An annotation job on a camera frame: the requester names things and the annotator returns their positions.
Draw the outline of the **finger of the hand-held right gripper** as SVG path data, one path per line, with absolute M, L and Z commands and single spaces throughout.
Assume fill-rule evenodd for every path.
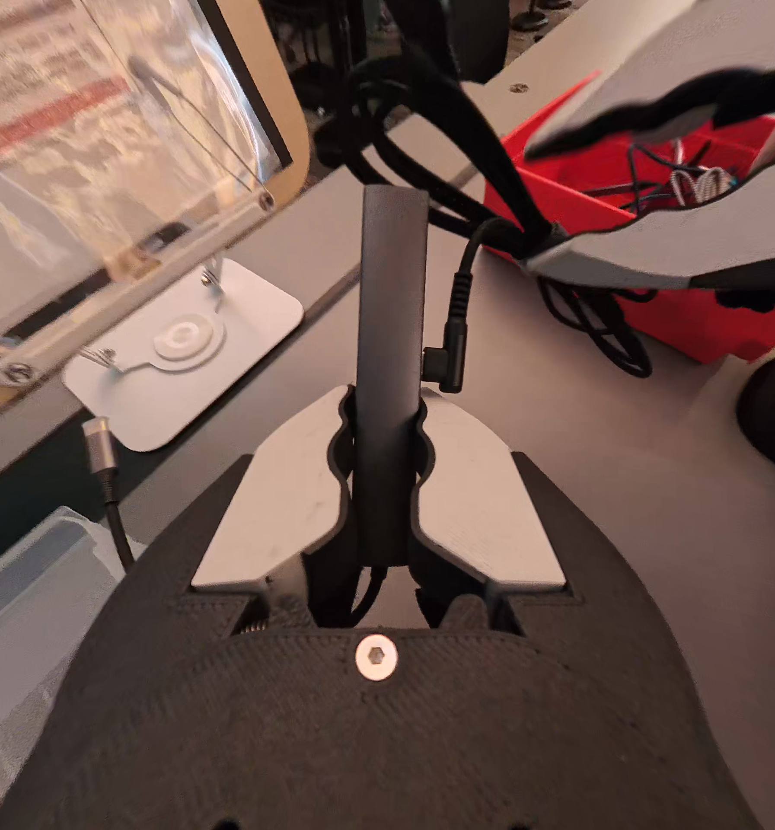
M 567 285 L 687 290 L 692 277 L 775 258 L 775 163 L 699 207 L 581 233 L 523 262 Z
M 775 113 L 775 2 L 693 2 L 533 133 L 539 160 L 627 134 L 659 143 Z

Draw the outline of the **black column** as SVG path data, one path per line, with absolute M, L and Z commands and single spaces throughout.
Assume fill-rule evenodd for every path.
M 508 1 L 386 1 L 403 42 L 452 79 L 484 84 L 505 64 Z

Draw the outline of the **red plastic bin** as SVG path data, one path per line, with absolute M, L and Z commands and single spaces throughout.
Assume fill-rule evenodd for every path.
M 673 150 L 652 144 L 657 160 L 630 151 L 628 134 L 605 139 L 589 150 L 525 161 L 523 151 L 550 116 L 597 78 L 592 72 L 531 115 L 502 141 L 516 172 L 544 216 L 575 233 L 610 230 L 635 217 L 632 173 L 642 213 L 679 206 L 669 182 Z M 720 168 L 743 181 L 775 129 L 775 115 L 715 130 L 710 122 L 682 140 L 683 159 L 693 166 Z M 775 348 L 775 308 L 766 313 L 729 309 L 704 291 L 665 291 L 644 303 L 619 298 L 627 323 L 702 364 L 732 355 L 754 362 Z

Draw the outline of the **grey usb hub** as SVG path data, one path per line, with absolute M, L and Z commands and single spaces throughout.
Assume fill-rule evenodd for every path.
M 399 567 L 408 557 L 427 232 L 424 192 L 364 187 L 352 499 L 367 567 Z

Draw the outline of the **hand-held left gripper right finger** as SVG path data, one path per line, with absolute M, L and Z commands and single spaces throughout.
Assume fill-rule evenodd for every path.
M 463 596 L 491 621 L 513 598 L 564 598 L 567 577 L 508 445 L 426 388 L 414 439 L 410 574 L 425 622 L 440 626 Z

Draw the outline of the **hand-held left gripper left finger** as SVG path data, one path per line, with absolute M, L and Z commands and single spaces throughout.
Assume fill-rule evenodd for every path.
M 355 389 L 331 389 L 252 456 L 191 579 L 199 594 L 302 599 L 319 626 L 349 626 L 361 576 L 349 479 Z

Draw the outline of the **clear acrylic organizer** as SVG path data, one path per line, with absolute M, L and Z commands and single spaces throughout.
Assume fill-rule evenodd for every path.
M 0 556 L 0 800 L 122 578 L 110 531 L 63 506 Z

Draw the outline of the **wooden stand board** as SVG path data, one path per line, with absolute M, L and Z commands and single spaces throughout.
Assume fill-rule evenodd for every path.
M 0 2 L 0 351 L 308 166 L 260 2 Z

